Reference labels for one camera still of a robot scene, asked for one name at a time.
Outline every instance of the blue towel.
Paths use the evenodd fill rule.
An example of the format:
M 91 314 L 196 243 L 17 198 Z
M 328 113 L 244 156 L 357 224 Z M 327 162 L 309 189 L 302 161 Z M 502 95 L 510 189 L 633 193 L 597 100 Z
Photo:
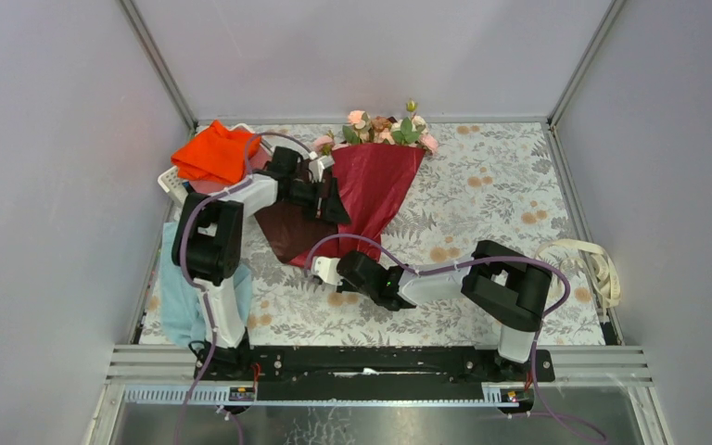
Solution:
M 190 341 L 203 340 L 206 324 L 197 299 L 197 290 L 184 279 L 180 267 L 171 260 L 173 239 L 178 222 L 166 222 L 162 229 L 162 249 L 159 251 L 159 285 L 162 289 L 160 317 L 165 337 L 186 348 Z M 244 324 L 252 302 L 252 273 L 239 264 L 234 274 L 235 304 Z

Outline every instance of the pink flower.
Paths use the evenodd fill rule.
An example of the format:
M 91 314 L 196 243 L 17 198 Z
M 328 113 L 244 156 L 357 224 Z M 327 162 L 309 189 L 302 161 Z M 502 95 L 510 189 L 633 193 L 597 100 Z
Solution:
M 384 130 L 379 133 L 377 139 L 384 144 L 394 144 L 394 138 L 391 137 L 391 131 L 389 130 Z
M 425 146 L 433 155 L 438 153 L 438 141 L 430 133 L 419 136 L 419 144 Z
M 364 111 L 357 109 L 355 111 L 351 111 L 350 114 L 348 115 L 348 123 L 350 125 L 356 125 L 359 122 L 362 121 L 362 116 L 364 115 Z
M 323 136 L 315 139 L 315 142 L 312 143 L 312 149 L 315 150 L 316 153 L 320 153 L 321 150 L 324 149 L 324 146 L 333 145 L 333 144 L 334 144 L 334 139 L 332 139 L 331 136 L 323 135 Z

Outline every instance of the plastic laundry basket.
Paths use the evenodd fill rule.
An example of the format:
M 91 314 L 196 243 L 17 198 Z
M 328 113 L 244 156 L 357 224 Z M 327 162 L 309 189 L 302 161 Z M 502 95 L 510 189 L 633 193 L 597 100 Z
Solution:
M 209 128 L 208 125 L 197 127 L 197 133 L 200 133 L 207 128 Z M 247 130 L 250 133 L 255 133 L 255 131 L 245 123 L 238 123 L 231 128 L 231 130 L 235 129 L 242 129 Z M 273 153 L 273 147 L 266 142 L 265 137 L 261 139 L 261 145 L 264 149 L 268 150 L 269 153 Z M 170 167 L 167 171 L 161 174 L 159 178 L 157 178 L 157 183 L 159 183 L 159 186 L 162 187 L 162 190 L 164 190 L 165 193 L 167 193 L 173 202 L 179 207 L 184 205 L 184 200 L 187 196 L 186 188 L 184 188 L 185 182 L 186 179 L 179 177 L 179 168 L 175 165 Z

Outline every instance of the orange towel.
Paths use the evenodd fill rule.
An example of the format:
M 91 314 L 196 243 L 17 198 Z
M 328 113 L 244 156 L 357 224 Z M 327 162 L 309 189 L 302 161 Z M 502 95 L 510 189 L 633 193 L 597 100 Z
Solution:
M 171 161 L 179 168 L 180 178 L 235 184 L 244 177 L 244 145 L 250 137 L 248 131 L 231 131 L 214 121 L 175 152 Z M 261 139 L 256 138 L 249 145 L 249 156 L 260 146 Z

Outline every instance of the gray wall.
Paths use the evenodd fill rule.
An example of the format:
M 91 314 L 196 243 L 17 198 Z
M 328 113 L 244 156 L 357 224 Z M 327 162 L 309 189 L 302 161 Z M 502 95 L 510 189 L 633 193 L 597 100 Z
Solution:
M 140 0 L 202 118 L 547 116 L 609 0 Z
M 183 137 L 115 1 L 0 1 L 0 445 L 81 440 Z
M 712 2 L 628 2 L 561 139 L 673 437 L 712 443 Z

